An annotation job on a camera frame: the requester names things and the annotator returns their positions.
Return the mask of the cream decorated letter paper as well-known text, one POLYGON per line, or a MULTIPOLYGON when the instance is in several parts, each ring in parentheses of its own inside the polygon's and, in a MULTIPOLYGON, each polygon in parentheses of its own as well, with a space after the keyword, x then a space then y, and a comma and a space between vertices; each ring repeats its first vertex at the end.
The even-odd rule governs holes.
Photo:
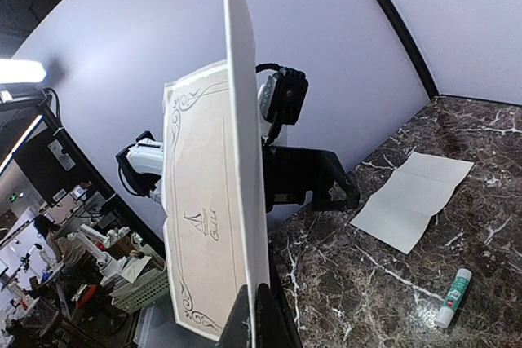
POLYGON ((241 289, 269 280, 255 42, 246 0, 223 0, 224 60, 165 86, 161 202, 178 324, 218 341, 241 289))

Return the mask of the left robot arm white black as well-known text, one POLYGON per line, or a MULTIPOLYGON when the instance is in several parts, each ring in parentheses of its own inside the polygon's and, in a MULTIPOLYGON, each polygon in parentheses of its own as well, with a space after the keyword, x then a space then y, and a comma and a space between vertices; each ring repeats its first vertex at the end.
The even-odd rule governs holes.
MULTIPOLYGON (((262 148, 265 207, 303 205, 312 194, 314 211, 355 209, 360 191, 344 171, 337 155, 318 149, 262 148)), ((153 198, 161 180, 162 143, 148 131, 116 155, 120 179, 134 196, 153 198)))

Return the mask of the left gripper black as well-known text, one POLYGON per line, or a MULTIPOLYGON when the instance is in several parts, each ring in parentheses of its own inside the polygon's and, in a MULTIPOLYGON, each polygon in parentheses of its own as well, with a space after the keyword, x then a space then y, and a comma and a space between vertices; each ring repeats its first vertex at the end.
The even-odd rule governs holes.
POLYGON ((338 156, 330 151, 306 148, 266 147, 263 155, 265 209, 275 205, 303 205, 312 192, 313 211, 356 209, 360 191, 348 177, 338 156), (343 198, 334 200, 337 186, 343 198))

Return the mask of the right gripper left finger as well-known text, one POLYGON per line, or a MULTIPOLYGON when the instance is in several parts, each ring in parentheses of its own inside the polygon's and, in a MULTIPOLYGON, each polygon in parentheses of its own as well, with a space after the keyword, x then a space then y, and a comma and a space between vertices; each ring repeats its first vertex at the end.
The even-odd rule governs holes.
POLYGON ((254 312, 250 309, 248 286, 242 285, 218 340, 221 348, 253 348, 255 345, 254 312))

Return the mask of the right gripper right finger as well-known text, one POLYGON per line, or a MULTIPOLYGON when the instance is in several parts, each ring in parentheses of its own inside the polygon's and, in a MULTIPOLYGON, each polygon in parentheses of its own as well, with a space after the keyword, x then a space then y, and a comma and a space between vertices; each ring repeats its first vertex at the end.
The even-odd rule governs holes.
POLYGON ((295 330, 289 312, 281 306, 271 288, 262 283, 255 298, 255 343, 261 348, 301 347, 299 334, 295 330))

